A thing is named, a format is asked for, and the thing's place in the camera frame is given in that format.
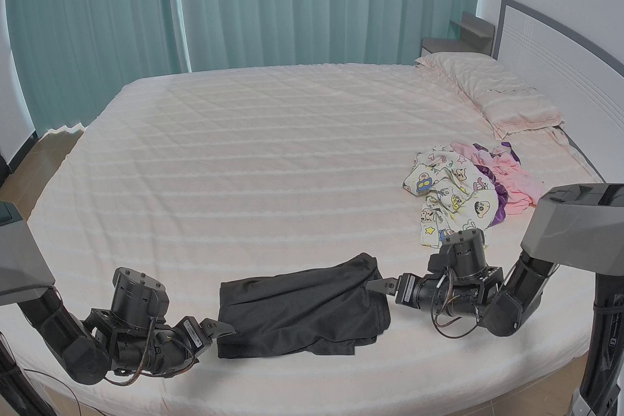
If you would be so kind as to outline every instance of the headboard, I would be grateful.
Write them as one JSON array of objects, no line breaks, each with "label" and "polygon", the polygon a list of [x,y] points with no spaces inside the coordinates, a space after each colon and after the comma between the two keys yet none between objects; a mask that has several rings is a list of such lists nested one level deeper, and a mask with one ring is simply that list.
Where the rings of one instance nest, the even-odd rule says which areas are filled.
[{"label": "headboard", "polygon": [[560,22],[502,0],[492,56],[547,95],[607,182],[624,182],[624,64]]}]

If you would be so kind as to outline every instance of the white cartoon print clothing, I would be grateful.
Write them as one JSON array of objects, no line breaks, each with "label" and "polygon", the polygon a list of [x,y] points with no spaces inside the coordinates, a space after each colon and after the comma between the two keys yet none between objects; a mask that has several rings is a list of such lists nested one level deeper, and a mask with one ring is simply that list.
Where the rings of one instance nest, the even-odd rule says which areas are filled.
[{"label": "white cartoon print clothing", "polygon": [[421,212],[421,243],[439,248],[449,234],[486,229],[499,205],[491,180],[449,147],[417,153],[403,188],[426,194]]}]

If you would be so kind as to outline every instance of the nightstand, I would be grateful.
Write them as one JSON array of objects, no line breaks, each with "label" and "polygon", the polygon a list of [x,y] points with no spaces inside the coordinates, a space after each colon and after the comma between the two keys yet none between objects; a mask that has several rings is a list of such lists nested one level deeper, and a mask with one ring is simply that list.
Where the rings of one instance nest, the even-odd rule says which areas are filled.
[{"label": "nightstand", "polygon": [[490,55],[494,40],[495,26],[466,11],[459,22],[451,21],[459,28],[459,39],[423,38],[421,57],[434,52],[478,52]]}]

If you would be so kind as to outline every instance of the barcode label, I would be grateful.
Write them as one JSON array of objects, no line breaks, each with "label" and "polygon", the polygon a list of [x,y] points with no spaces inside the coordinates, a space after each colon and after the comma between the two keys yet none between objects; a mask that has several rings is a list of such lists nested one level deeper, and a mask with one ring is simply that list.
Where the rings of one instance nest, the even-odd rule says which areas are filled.
[{"label": "barcode label", "polygon": [[414,289],[414,284],[416,283],[416,276],[410,276],[408,285],[405,287],[405,294],[403,295],[403,302],[409,303],[410,298],[412,297],[412,290]]},{"label": "barcode label", "polygon": [[191,323],[187,320],[184,321],[184,327],[187,329],[187,331],[189,332],[188,334],[191,336],[191,338],[193,339],[193,343],[195,343],[195,346],[197,346],[197,348],[201,347],[203,345],[202,341],[199,339],[199,336],[197,335],[197,333],[195,332],[195,329],[193,329],[193,326],[191,326]]}]

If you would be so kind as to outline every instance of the bed sheet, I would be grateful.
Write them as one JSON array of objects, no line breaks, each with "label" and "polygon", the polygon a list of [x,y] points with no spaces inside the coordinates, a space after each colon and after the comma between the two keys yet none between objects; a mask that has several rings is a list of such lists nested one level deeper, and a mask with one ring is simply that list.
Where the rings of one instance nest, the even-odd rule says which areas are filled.
[{"label": "bed sheet", "polygon": [[[508,138],[546,188],[596,181],[553,128]],[[402,189],[418,150],[495,144],[490,125],[424,67],[314,65],[209,71],[127,85],[46,186],[29,225],[70,311],[108,308],[118,266],[167,287],[169,324],[218,315],[224,280],[333,266],[366,251],[384,277],[424,274],[422,199]],[[531,217],[488,230],[507,271]],[[353,357],[219,359],[132,387],[73,383],[16,306],[0,320],[23,367],[122,415],[443,415],[551,372],[589,344],[593,276],[560,268],[514,336],[460,340],[390,303],[390,328]],[[457,323],[468,329],[469,319]],[[56,389],[55,382],[40,378]]]}]

